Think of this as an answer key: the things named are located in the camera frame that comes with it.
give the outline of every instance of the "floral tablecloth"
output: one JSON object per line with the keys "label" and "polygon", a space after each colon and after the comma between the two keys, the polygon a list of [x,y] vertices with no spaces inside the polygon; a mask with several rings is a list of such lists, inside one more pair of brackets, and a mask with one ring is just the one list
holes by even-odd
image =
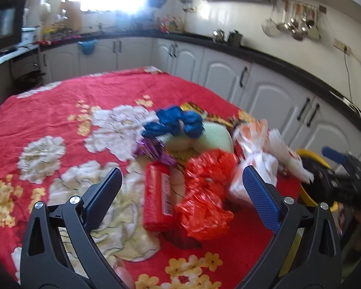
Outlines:
{"label": "floral tablecloth", "polygon": [[[113,265],[116,257],[141,288],[232,289],[248,273],[272,233],[254,209],[235,212],[224,237],[187,245],[176,234],[142,227],[144,169],[134,158],[142,126],[155,110],[192,101],[223,118],[238,108],[197,84],[146,67],[88,75],[10,97],[0,107],[0,261],[19,278],[21,242],[36,201],[61,204],[82,195],[117,166],[122,189],[92,236]],[[173,200],[184,176],[172,169]],[[282,195],[298,196],[294,177],[278,178]],[[75,270],[85,275],[65,229],[61,236]]]}

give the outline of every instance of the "metal screw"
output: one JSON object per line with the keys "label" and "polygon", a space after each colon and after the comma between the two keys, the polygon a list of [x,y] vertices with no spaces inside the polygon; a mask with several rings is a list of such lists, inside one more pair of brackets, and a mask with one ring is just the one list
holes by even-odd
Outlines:
{"label": "metal screw", "polygon": [[292,197],[285,197],[283,199],[286,204],[292,205],[294,203],[294,199]]}
{"label": "metal screw", "polygon": [[329,206],[328,206],[325,202],[321,202],[320,207],[321,207],[323,210],[328,210],[328,209],[329,209]]}
{"label": "metal screw", "polygon": [[78,204],[79,201],[80,201],[80,197],[78,197],[78,196],[74,196],[74,197],[70,198],[71,204]]}
{"label": "metal screw", "polygon": [[35,208],[41,208],[44,205],[43,202],[39,201],[35,203]]}

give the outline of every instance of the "black countertop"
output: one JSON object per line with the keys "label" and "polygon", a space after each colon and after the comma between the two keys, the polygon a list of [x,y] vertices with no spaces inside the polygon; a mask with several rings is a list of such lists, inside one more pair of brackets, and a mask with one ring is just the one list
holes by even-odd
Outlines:
{"label": "black countertop", "polygon": [[356,113],[355,110],[350,108],[346,103],[342,101],[344,96],[336,89],[328,85],[326,82],[315,77],[311,73],[292,65],[286,61],[282,61],[276,57],[259,52],[247,47],[234,48],[227,44],[214,43],[210,37],[201,36],[191,33],[160,33],[159,31],[131,31],[120,33],[92,33],[81,34],[80,39],[68,39],[62,40],[58,43],[54,43],[50,46],[41,46],[41,51],[45,51],[51,48],[56,48],[62,45],[75,43],[78,41],[88,41],[92,39],[111,39],[111,38],[123,38],[123,37],[151,37],[169,39],[179,42],[187,42],[195,45],[204,46],[206,48],[220,51],[240,59],[244,59],[249,62],[254,62],[270,68],[299,85],[312,91],[314,94],[324,99],[335,107],[340,113],[342,113],[353,125],[355,125],[361,131],[361,116]]}

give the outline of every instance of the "barcode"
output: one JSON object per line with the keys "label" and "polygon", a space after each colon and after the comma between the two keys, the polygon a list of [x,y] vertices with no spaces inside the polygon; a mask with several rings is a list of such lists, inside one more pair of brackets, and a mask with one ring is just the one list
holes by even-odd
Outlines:
{"label": "barcode", "polygon": [[162,174],[162,213],[172,216],[170,176]]}

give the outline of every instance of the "purple wrapper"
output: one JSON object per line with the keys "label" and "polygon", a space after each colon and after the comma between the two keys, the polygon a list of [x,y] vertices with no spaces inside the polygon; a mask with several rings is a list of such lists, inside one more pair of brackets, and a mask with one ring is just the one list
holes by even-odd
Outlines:
{"label": "purple wrapper", "polygon": [[135,155],[145,155],[152,160],[160,161],[165,165],[174,166],[176,160],[166,153],[164,144],[158,138],[143,138],[137,141],[138,147],[135,151]]}

